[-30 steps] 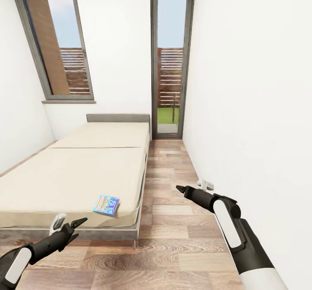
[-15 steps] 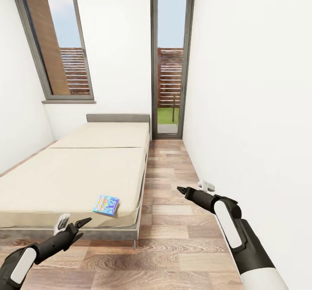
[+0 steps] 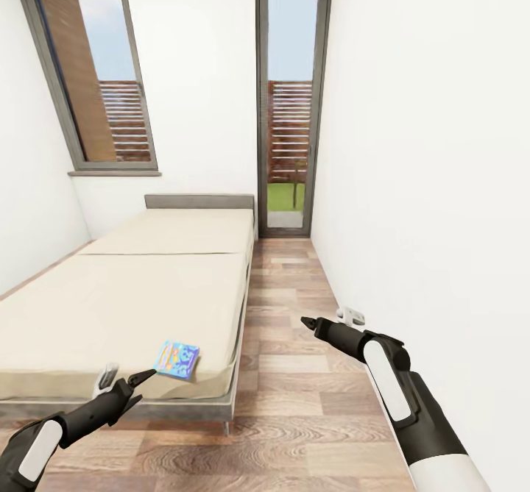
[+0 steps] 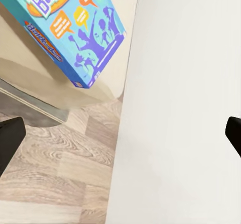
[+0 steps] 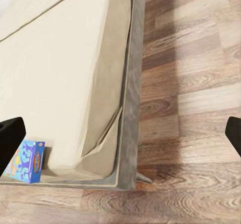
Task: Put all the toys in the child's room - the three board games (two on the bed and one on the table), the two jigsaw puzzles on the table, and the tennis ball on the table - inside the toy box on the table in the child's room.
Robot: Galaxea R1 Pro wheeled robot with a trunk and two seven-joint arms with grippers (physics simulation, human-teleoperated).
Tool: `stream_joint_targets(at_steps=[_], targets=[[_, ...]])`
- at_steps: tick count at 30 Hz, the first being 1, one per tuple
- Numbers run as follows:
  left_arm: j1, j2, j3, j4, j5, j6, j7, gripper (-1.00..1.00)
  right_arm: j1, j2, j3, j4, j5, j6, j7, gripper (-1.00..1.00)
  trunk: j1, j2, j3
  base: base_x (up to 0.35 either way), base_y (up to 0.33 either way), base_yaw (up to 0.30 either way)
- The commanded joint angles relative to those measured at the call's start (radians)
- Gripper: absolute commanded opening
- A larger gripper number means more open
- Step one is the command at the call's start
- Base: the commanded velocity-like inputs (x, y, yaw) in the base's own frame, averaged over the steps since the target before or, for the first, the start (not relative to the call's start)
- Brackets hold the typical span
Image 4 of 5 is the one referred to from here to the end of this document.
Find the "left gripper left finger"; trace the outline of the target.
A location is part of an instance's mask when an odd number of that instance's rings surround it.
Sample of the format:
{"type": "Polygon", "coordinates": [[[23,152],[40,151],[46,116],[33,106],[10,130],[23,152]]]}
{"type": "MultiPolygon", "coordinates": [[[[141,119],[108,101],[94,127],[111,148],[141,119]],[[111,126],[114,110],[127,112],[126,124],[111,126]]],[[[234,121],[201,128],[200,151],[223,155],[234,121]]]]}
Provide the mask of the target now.
{"type": "Polygon", "coordinates": [[[0,177],[25,136],[26,128],[22,117],[0,122],[0,177]]]}

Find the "board game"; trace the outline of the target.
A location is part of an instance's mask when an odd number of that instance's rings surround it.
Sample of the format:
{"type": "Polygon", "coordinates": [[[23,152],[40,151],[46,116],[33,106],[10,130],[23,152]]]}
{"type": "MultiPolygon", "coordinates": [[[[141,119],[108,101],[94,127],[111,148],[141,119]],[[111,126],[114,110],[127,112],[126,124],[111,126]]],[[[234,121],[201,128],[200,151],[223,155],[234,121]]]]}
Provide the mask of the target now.
{"type": "Polygon", "coordinates": [[[111,0],[0,0],[75,87],[90,89],[127,33],[111,0]]]}

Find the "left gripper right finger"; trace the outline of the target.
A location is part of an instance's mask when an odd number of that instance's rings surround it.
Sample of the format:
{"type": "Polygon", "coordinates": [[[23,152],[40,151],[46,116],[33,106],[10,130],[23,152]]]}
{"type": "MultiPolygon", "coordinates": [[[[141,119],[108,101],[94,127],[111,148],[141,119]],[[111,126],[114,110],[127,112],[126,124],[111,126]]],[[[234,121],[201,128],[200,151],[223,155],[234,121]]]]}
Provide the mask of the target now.
{"type": "Polygon", "coordinates": [[[241,157],[241,118],[233,116],[228,118],[225,135],[241,157]]]}

